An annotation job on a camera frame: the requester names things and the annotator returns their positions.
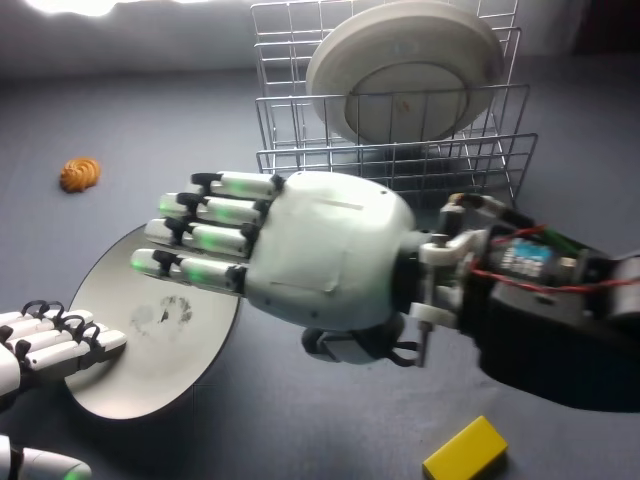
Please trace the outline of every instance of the metal wire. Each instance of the metal wire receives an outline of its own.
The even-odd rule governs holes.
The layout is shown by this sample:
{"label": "metal wire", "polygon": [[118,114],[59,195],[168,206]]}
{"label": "metal wire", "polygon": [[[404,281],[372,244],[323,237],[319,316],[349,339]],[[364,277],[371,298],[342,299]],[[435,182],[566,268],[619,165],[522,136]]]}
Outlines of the metal wire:
{"label": "metal wire", "polygon": [[[256,100],[263,142],[263,150],[257,154],[260,171],[285,175],[298,170],[344,172],[378,181],[400,193],[505,188],[515,201],[537,141],[535,134],[519,133],[529,87],[511,84],[521,36],[514,26],[518,0],[449,2],[477,14],[492,27],[505,57],[501,85],[353,96],[304,95],[306,67],[322,40],[344,20],[384,3],[386,0],[302,0],[251,7],[262,91]],[[393,105],[394,100],[407,98],[402,95],[410,95],[414,105],[422,106],[419,142],[396,143],[399,127]],[[473,95],[490,97],[490,107],[469,125],[462,125],[460,110]],[[425,132],[433,127],[430,107],[447,98],[455,98],[452,128],[443,140],[424,141]],[[334,133],[327,116],[335,107],[332,104],[344,108],[348,100],[355,100],[355,128],[351,128],[356,143]],[[374,102],[378,108],[387,105],[383,124],[388,128],[387,143],[365,145],[363,126],[368,119],[361,112]]]}

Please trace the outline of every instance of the orange pastry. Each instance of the orange pastry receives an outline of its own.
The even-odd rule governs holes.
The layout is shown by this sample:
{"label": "orange pastry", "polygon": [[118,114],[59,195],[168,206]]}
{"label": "orange pastry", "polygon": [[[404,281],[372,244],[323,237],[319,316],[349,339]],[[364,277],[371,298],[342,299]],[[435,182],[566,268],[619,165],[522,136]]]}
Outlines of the orange pastry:
{"label": "orange pastry", "polygon": [[98,178],[100,165],[94,158],[74,158],[60,171],[60,186],[67,193],[84,192],[98,183]]}

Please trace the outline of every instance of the robotic hand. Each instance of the robotic hand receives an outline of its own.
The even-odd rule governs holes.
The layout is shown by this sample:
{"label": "robotic hand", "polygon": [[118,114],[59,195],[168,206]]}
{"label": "robotic hand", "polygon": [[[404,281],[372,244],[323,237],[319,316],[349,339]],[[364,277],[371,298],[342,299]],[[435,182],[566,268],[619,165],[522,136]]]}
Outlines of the robotic hand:
{"label": "robotic hand", "polygon": [[[138,250],[136,270],[244,296],[307,327],[303,347],[327,361],[422,366],[440,325],[471,336],[500,382],[640,411],[640,257],[609,259],[476,194],[453,196],[428,234],[399,196],[352,176],[196,174],[188,190],[164,195],[145,231],[184,255]],[[463,231],[467,209],[505,225]],[[416,342],[398,341],[403,314]]]}
{"label": "robotic hand", "polygon": [[[0,344],[0,409],[6,410],[28,389],[120,355],[126,337],[93,323],[85,310],[65,312],[60,302],[34,301],[0,314]],[[0,480],[89,478],[89,466],[75,458],[19,449],[0,435]]]}

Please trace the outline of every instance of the gray tabletop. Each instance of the gray tabletop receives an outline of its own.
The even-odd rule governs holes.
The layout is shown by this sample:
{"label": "gray tabletop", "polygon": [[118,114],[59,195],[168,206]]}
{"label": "gray tabletop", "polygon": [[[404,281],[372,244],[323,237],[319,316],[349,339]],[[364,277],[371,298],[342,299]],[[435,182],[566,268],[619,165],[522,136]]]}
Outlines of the gray tabletop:
{"label": "gray tabletop", "polygon": [[[523,129],[541,139],[520,207],[612,254],[638,247],[637,57],[523,60]],[[254,72],[69,80],[0,91],[0,311],[68,303],[100,255],[190,173],[254,171]],[[103,164],[65,195],[69,158]],[[637,478],[640,416],[584,412],[500,385],[472,342],[439,330],[426,369],[306,357],[301,329],[243,304],[218,361],[161,415],[108,422],[63,386],[0,415],[15,442],[87,461],[96,479],[419,479],[478,415],[510,444],[508,479]]]}

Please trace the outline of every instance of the yellow sponge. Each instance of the yellow sponge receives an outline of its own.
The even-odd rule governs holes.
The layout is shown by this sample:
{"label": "yellow sponge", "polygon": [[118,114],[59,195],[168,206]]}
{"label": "yellow sponge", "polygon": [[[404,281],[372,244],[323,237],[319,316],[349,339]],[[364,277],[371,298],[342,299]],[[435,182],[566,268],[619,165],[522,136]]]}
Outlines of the yellow sponge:
{"label": "yellow sponge", "polygon": [[422,467],[433,480],[469,480],[504,456],[507,442],[484,417],[469,426],[427,458]]}

